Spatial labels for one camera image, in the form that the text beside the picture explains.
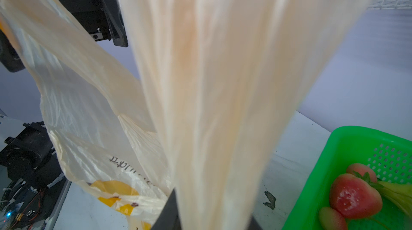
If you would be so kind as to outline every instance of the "black cable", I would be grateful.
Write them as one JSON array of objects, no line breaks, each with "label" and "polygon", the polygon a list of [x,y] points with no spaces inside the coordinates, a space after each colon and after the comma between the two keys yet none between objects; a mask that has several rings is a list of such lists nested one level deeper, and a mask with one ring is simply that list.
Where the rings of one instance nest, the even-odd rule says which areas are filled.
[{"label": "black cable", "polygon": [[3,193],[3,197],[1,199],[1,204],[0,204],[0,211],[3,211],[3,209],[8,205],[9,203],[9,194],[12,191],[11,189],[16,185],[17,181],[12,181],[9,186],[7,186],[7,189]]}]

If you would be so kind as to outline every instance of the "plastic bag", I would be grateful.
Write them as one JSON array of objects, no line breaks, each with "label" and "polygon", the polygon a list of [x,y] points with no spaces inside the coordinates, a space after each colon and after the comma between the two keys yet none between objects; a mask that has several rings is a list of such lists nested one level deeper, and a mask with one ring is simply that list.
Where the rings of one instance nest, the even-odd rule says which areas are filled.
[{"label": "plastic bag", "polygon": [[173,187],[140,82],[58,0],[0,0],[0,28],[36,80],[66,177],[149,229]]},{"label": "plastic bag", "polygon": [[244,229],[294,109],[370,0],[120,2],[183,228]]}]

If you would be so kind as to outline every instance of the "green stem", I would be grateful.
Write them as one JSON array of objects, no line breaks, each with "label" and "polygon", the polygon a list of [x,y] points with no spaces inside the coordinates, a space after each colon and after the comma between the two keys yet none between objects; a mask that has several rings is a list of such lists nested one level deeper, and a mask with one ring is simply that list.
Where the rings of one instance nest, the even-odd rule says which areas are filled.
[{"label": "green stem", "polygon": [[374,219],[374,218],[368,218],[369,220],[372,220],[378,224],[380,224],[381,226],[383,226],[384,228],[386,228],[387,230],[391,230],[389,227],[387,227],[386,225],[384,225],[383,223],[379,222],[378,220]]}]

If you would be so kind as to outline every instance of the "crease in plastic bag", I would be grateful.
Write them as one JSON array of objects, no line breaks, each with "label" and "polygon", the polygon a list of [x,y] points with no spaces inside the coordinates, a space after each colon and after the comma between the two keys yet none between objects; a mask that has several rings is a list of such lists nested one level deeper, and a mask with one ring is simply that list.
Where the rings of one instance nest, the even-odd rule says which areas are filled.
[{"label": "crease in plastic bag", "polygon": [[58,0],[0,0],[0,28],[37,83],[66,177],[149,229],[173,187],[141,83]]},{"label": "crease in plastic bag", "polygon": [[294,109],[370,0],[120,2],[183,228],[244,229]]}]

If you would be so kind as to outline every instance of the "pink fruit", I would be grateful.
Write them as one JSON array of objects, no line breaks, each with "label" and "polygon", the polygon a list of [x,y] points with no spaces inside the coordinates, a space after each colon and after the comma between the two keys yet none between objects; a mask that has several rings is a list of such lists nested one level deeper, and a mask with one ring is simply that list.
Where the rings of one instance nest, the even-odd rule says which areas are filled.
[{"label": "pink fruit", "polygon": [[364,176],[365,173],[368,172],[369,177],[370,177],[370,181],[373,182],[373,183],[378,182],[378,179],[376,177],[376,173],[370,167],[368,167],[364,164],[355,163],[355,164],[352,164],[352,165],[348,166],[348,168],[346,169],[346,172],[348,174],[353,174],[354,176],[356,176],[354,171],[360,173],[361,176]]},{"label": "pink fruit", "polygon": [[330,187],[329,204],[345,218],[367,218],[381,211],[382,197],[366,181],[341,174]]},{"label": "pink fruit", "polygon": [[319,210],[319,221],[325,230],[348,230],[348,225],[342,215],[330,207]]}]

